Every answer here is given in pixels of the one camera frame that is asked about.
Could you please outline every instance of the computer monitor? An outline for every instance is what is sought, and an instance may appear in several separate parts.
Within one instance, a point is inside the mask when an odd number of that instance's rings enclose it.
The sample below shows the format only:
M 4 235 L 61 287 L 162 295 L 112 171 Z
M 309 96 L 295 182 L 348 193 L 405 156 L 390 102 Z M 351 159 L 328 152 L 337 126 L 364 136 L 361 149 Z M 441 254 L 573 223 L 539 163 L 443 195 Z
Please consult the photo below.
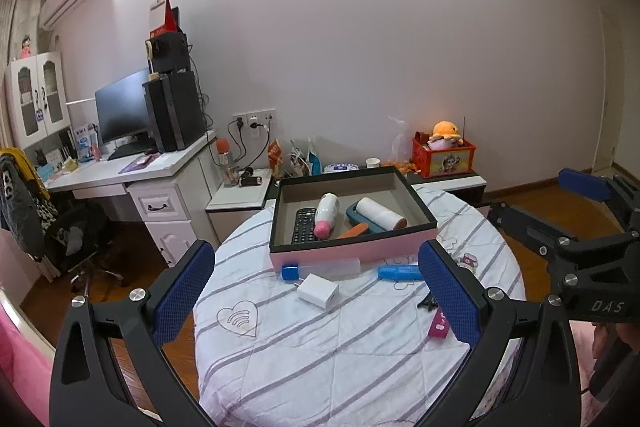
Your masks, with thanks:
M 146 110 L 145 89 L 148 70 L 141 70 L 109 84 L 95 92 L 95 106 L 98 110 L 98 124 L 103 142 L 125 136 L 138 136 L 138 142 L 116 149 L 110 160 L 129 156 L 152 147 L 155 141 L 146 133 L 149 115 Z

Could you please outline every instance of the power adapter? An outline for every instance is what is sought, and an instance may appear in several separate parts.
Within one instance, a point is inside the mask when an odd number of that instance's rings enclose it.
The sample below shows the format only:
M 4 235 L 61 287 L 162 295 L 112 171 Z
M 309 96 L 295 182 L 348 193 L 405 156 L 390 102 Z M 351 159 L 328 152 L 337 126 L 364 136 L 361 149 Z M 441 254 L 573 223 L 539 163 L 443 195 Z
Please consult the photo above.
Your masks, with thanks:
M 335 282 L 328 281 L 312 273 L 307 275 L 305 280 L 297 286 L 298 291 L 296 293 L 298 297 L 320 306 L 324 310 L 331 305 L 340 288 Z

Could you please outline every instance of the drawer handle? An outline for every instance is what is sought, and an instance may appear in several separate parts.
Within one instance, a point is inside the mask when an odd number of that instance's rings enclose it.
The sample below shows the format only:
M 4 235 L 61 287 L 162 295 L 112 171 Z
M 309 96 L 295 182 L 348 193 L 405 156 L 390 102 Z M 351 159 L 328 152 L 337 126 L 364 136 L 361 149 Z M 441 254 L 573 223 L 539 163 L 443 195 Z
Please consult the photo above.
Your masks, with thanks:
M 148 205 L 146 206 L 146 209 L 147 209 L 149 212 L 159 212 L 160 210 L 164 210 L 165 208 L 167 208 L 167 204 L 166 204 L 166 203 L 163 203 L 163 204 L 162 204 L 162 206 L 161 206 L 160 208 L 154 208 L 154 207 L 152 207 L 150 204 L 148 204 Z

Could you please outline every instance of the white tablecloth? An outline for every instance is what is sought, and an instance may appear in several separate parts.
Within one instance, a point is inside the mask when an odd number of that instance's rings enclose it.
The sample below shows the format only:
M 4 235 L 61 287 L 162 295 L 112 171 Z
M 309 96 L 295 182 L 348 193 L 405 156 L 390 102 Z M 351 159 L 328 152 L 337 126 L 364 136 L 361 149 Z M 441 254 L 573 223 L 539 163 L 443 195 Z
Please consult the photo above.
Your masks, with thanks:
M 478 259 L 476 275 L 524 299 L 520 268 L 502 236 L 451 194 L 419 188 L 454 258 Z M 238 228 L 194 307 L 200 404 L 228 427 L 412 426 L 434 402 L 469 347 L 450 331 L 427 332 L 435 312 L 418 309 L 424 282 L 377 279 L 375 266 L 340 283 L 328 311 L 299 299 L 273 272 L 273 208 Z M 415 253 L 382 263 L 414 263 Z M 477 413 L 491 406 L 511 367 L 511 341 Z

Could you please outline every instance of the pink box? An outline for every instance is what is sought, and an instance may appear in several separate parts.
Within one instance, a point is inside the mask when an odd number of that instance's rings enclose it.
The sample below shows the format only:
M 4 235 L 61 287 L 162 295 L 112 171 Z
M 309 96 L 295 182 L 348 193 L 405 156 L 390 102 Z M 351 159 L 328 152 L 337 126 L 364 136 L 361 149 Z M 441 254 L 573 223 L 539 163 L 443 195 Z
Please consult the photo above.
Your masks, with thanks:
M 318 206 L 318 201 L 327 192 L 334 193 L 340 201 L 330 238 L 302 245 L 291 244 L 297 211 Z M 407 227 L 338 239 L 352 227 L 345 210 L 364 196 L 401 214 L 407 219 Z M 422 243 L 434 239 L 437 233 L 433 214 L 395 167 L 288 178 L 280 182 L 271 227 L 270 257 L 276 271 L 287 263 L 320 263 L 356 257 L 366 263 L 414 255 Z

